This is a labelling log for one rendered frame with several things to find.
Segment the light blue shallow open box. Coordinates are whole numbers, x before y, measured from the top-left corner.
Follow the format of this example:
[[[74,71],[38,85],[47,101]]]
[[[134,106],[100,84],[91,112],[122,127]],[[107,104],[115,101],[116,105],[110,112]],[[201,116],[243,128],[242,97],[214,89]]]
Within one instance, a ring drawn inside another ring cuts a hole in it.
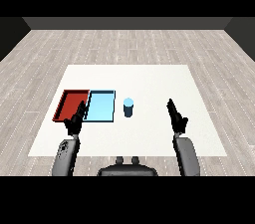
[[[113,90],[92,90],[87,101],[83,122],[113,122],[116,92]]]

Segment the red shallow open box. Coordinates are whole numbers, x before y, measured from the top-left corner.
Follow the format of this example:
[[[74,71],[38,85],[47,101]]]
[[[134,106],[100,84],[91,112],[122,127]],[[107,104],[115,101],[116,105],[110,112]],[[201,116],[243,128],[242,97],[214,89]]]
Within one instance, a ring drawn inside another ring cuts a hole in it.
[[[87,102],[89,92],[89,90],[64,90],[52,121],[63,122],[65,118],[71,118],[80,102]]]

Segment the small blue can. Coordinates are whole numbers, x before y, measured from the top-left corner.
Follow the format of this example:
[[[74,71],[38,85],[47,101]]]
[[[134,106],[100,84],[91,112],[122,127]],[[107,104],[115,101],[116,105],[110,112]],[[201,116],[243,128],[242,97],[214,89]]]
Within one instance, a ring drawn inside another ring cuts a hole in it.
[[[125,117],[131,117],[133,110],[133,100],[131,98],[124,99],[124,114]]]

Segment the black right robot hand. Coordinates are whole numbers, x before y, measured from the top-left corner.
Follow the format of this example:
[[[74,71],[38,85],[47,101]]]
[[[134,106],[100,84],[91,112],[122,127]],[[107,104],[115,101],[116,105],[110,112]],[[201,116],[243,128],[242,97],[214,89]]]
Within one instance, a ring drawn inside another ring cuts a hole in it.
[[[166,105],[169,116],[171,118],[172,129],[175,133],[185,133],[185,129],[188,123],[188,118],[183,117],[176,109],[176,106],[172,99],[168,100]]]

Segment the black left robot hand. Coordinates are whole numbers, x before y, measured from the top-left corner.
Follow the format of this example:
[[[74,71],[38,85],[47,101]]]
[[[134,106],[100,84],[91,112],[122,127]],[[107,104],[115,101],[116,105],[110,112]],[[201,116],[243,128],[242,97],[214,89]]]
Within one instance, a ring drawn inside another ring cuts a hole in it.
[[[80,133],[86,111],[86,104],[84,102],[80,102],[77,111],[72,115],[72,117],[64,119],[64,125],[68,130],[68,135],[78,135]]]

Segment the dark grey robot body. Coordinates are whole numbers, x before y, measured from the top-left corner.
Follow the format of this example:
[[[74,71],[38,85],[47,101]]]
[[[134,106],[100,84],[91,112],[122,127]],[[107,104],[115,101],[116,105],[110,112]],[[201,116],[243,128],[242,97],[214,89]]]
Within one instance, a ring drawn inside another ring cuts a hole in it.
[[[137,156],[131,158],[131,164],[124,164],[124,158],[118,156],[116,163],[98,171],[98,176],[157,176],[157,171],[141,165]]]

